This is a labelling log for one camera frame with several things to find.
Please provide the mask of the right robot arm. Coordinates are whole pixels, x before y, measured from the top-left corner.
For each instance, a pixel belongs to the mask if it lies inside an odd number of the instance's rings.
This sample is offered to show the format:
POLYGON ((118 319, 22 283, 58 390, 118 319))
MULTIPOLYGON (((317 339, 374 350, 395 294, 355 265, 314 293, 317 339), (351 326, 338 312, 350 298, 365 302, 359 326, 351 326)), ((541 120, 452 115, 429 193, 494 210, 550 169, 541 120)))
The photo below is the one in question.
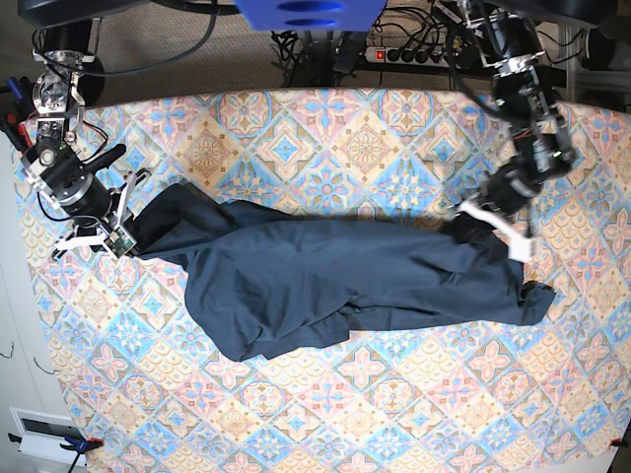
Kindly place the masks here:
POLYGON ((97 172, 121 158, 126 147, 116 145, 85 161, 72 148, 85 124, 80 80, 84 65, 95 61, 96 56, 50 50, 35 51, 34 59, 44 63, 47 71, 34 85, 35 143, 22 157, 23 169, 37 197, 63 211, 64 219, 72 222, 72 229, 55 242, 52 256, 95 246, 116 258, 130 254, 137 239, 131 230, 134 215, 128 202, 136 185, 148 179, 150 172, 131 172, 122 186, 107 188, 97 172))

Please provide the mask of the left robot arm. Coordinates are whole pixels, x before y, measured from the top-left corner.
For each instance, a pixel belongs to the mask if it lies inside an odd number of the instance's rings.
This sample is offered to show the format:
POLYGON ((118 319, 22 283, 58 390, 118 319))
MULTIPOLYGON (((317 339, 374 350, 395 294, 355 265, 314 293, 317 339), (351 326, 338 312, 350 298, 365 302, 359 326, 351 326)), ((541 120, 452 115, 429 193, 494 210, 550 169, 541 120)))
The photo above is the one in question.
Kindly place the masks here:
POLYGON ((515 154, 497 171, 467 192, 455 218, 477 229, 497 230, 512 242, 528 242, 534 228, 513 229, 520 211, 529 212, 546 181, 569 173, 576 152, 569 126, 559 111, 553 89, 539 71, 544 53, 531 20, 502 10, 492 14, 481 1, 460 1, 462 18, 451 27, 446 57, 457 89, 486 114, 508 123, 515 154), (475 47, 481 64, 493 71, 492 102, 486 103, 458 74, 454 42, 475 47))

